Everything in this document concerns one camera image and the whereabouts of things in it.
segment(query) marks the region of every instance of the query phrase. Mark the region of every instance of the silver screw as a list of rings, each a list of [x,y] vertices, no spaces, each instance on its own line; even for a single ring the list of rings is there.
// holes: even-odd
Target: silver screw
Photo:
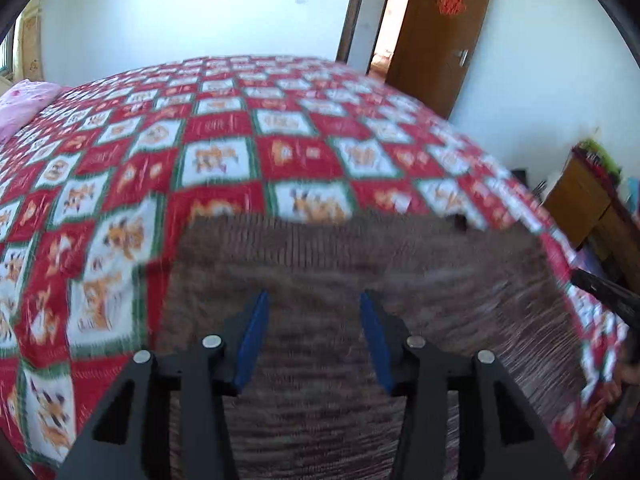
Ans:
[[[202,339],[202,346],[204,348],[218,348],[222,345],[222,338],[219,335],[208,335]]]
[[[140,350],[133,355],[133,360],[139,365],[146,363],[151,359],[151,352],[149,350]]]
[[[426,341],[420,335],[411,335],[406,339],[406,343],[409,348],[422,348]]]
[[[490,365],[495,361],[495,355],[490,350],[481,350],[478,352],[478,361],[482,364]]]

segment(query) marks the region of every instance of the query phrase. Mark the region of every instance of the wooden door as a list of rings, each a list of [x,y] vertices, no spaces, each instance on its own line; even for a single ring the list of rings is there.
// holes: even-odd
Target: wooden door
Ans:
[[[448,118],[489,0],[409,0],[386,82]]]

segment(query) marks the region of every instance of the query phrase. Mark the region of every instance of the bedspread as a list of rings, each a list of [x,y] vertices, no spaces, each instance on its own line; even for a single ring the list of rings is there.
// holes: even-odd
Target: bedspread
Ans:
[[[372,207],[460,213],[481,229],[519,220],[540,236],[584,341],[582,403],[625,329],[569,285],[574,252],[509,171],[341,64],[203,57],[87,83],[8,141],[0,171],[0,427],[39,478],[130,354],[153,345],[196,216],[337,222]],[[562,450],[581,410],[552,428]]]

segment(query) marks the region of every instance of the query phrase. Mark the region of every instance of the pink pillow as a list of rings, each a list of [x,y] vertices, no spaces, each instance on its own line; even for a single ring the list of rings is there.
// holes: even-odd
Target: pink pillow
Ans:
[[[55,83],[24,79],[0,96],[0,144],[7,142],[55,101],[61,90],[62,87]]]

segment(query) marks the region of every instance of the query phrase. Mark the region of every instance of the window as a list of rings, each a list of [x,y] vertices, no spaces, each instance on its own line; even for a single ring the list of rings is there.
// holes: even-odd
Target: window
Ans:
[[[2,43],[0,43],[0,75],[6,76],[14,70],[14,28],[9,30]]]

